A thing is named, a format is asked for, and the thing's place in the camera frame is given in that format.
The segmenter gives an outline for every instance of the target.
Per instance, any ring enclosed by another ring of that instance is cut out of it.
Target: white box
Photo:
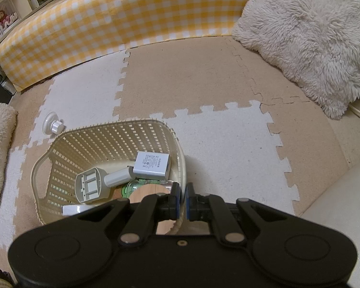
[[[137,152],[133,173],[140,179],[168,180],[170,169],[169,154]]]
[[[33,10],[34,10],[34,9],[37,9],[39,6],[40,6],[39,1],[37,1],[37,0],[31,0],[31,8],[32,8]]]

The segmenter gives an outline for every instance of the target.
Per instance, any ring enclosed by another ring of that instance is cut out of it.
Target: white floor mat
[[[175,111],[164,119],[179,138],[186,156],[187,180],[197,193],[220,195],[226,202],[247,197],[281,211],[294,213],[292,201],[299,200],[297,187],[288,187],[284,172],[291,172],[288,159],[279,159],[278,134],[269,132],[273,123],[263,114],[260,102],[238,108],[227,103],[227,110],[201,107],[199,114]],[[152,118],[162,119],[162,114]]]
[[[35,119],[35,128],[30,133],[30,144],[50,138],[42,132],[45,117],[52,111],[64,121],[66,129],[76,129],[108,121],[117,121],[112,116],[113,108],[120,106],[115,100],[116,92],[123,90],[119,85],[121,72],[128,63],[126,51],[105,55],[73,67],[54,77],[49,94],[40,107]]]
[[[2,248],[6,247],[8,249],[15,233],[13,217],[16,215],[15,200],[19,194],[17,183],[21,179],[21,165],[25,160],[25,148],[23,146],[21,150],[16,149],[8,154],[0,204],[0,246]]]

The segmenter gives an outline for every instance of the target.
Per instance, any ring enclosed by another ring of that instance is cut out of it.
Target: suction cup hook
[[[61,121],[56,112],[51,112],[47,115],[42,125],[42,131],[45,135],[60,134],[64,130],[65,126]]]

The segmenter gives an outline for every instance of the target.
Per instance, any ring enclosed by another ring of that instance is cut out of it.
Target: metal rivet
[[[121,235],[120,240],[123,243],[136,243],[140,240],[140,237],[135,233],[126,233]]]
[[[180,247],[185,247],[188,244],[188,242],[186,240],[179,240],[177,242],[177,245]]]
[[[230,243],[240,243],[245,239],[244,235],[241,233],[228,233],[225,235],[225,240]]]

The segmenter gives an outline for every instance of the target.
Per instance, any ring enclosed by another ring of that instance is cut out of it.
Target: beige basket
[[[84,127],[59,135],[33,166],[31,184],[40,222],[48,224],[62,219],[63,205],[78,204],[74,189],[78,173],[93,167],[100,167],[108,173],[120,170],[131,165],[139,150],[170,154],[172,164],[169,179],[180,184],[184,196],[185,158],[175,132],[166,124],[154,119],[142,119]],[[36,175],[47,158],[52,168],[46,196],[40,198]],[[183,216],[184,206],[169,234],[178,231]]]

